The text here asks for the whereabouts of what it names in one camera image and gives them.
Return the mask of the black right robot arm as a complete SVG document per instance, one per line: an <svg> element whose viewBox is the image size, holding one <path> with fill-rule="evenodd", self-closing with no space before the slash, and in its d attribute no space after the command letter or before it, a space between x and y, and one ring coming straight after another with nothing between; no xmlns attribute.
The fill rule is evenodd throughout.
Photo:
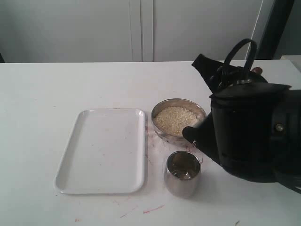
<svg viewBox="0 0 301 226"><path fill-rule="evenodd" d="M232 66L199 55L192 66L211 90L211 112L184 138L226 172L301 191L301 92L267 82L253 61Z"/></svg>

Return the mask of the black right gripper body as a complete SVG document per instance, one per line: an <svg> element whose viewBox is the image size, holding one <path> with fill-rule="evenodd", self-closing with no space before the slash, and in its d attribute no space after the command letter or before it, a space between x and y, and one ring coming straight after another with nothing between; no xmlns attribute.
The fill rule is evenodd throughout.
<svg viewBox="0 0 301 226"><path fill-rule="evenodd" d="M210 96L218 157L225 171L254 182L271 180L272 114L289 89L289 85L255 82Z"/></svg>

